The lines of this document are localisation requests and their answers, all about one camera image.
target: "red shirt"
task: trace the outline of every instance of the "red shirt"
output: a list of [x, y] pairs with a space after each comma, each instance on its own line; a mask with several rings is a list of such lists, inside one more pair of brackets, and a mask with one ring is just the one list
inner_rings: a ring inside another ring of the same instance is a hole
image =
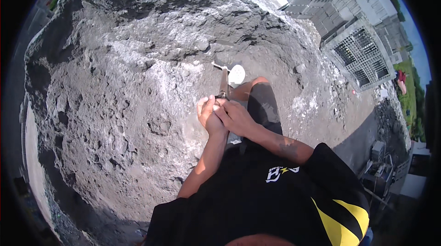
[[406, 73], [401, 70], [398, 70], [398, 81], [403, 81], [403, 83], [406, 82]]

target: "yellow stripe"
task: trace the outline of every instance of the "yellow stripe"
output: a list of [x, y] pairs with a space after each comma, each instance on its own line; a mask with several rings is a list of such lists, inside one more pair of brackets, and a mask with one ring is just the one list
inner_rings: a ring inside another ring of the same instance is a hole
[[345, 226], [338, 223], [330, 216], [322, 212], [317, 207], [317, 204], [315, 203], [314, 199], [312, 199], [312, 201], [314, 202], [314, 205], [318, 210], [318, 214], [322, 219], [323, 227], [325, 227], [326, 233], [328, 234], [328, 238], [333, 246], [357, 246], [360, 243], [360, 240], [357, 238], [355, 234], [353, 234]]
[[356, 218], [356, 220], [360, 225], [360, 229], [363, 232], [363, 237], [364, 237], [367, 231], [367, 227], [369, 226], [369, 214], [367, 213], [367, 211], [362, 207], [352, 204], [347, 204], [342, 200], [336, 200], [336, 199], [333, 200], [338, 204], [342, 205], [343, 207], [345, 207]]

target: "black sleeve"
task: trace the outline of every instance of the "black sleeve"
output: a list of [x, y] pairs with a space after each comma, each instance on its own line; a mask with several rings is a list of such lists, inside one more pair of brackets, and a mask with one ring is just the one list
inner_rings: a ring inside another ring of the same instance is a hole
[[356, 205], [369, 213], [369, 205], [360, 181], [327, 144], [318, 144], [302, 168], [332, 199]]
[[171, 202], [157, 205], [146, 236], [146, 246], [172, 245], [175, 241], [179, 223], [186, 210], [188, 199], [177, 198]]

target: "blue sky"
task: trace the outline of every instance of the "blue sky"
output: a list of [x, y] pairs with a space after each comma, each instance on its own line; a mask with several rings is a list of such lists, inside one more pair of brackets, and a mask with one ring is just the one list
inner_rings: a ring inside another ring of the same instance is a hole
[[411, 51], [411, 57], [414, 60], [415, 68], [418, 71], [418, 75], [421, 78], [420, 85], [424, 91], [426, 91], [426, 84], [432, 79], [430, 76], [429, 61], [427, 59], [426, 49], [422, 43], [421, 36], [416, 28], [415, 22], [413, 21], [411, 14], [407, 10], [406, 5], [403, 0], [398, 0], [400, 2], [401, 12], [406, 19], [402, 22], [404, 30], [406, 31], [407, 37], [414, 46]]

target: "hand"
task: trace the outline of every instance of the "hand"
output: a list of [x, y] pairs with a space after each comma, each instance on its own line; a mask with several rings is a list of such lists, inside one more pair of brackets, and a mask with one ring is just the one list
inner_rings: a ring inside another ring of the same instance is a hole
[[225, 128], [219, 117], [213, 113], [215, 101], [213, 95], [210, 95], [210, 98], [203, 97], [198, 101], [198, 120], [210, 136], [215, 134], [228, 135], [228, 129]]
[[213, 106], [214, 113], [222, 120], [223, 125], [237, 136], [247, 137], [248, 133], [258, 126], [240, 103], [225, 99], [216, 101], [220, 106]]

